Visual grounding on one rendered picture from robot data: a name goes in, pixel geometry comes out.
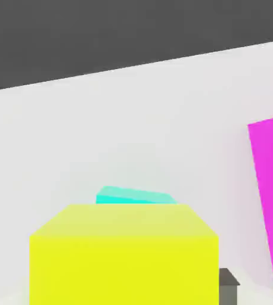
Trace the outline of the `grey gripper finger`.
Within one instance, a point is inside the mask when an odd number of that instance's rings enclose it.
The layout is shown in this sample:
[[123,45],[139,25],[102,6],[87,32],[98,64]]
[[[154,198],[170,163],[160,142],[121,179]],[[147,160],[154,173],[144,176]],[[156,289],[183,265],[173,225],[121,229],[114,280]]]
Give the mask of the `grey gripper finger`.
[[256,291],[249,274],[238,267],[219,268],[219,305],[255,305]]

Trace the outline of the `small yellow cube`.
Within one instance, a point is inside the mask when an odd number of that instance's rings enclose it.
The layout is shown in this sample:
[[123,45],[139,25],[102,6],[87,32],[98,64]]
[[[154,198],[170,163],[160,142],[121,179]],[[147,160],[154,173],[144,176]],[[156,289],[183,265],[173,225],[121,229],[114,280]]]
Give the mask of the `small yellow cube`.
[[185,204],[72,204],[29,239],[29,305],[219,305],[218,235]]

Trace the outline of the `small cyan cube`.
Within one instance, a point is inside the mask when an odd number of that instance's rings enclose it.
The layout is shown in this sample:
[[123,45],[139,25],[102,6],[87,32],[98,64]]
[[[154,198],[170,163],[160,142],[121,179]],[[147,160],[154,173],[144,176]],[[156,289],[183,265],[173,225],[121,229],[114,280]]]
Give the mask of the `small cyan cube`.
[[128,203],[157,203],[175,204],[169,195],[161,192],[142,191],[137,189],[104,186],[96,195],[96,204],[128,204]]

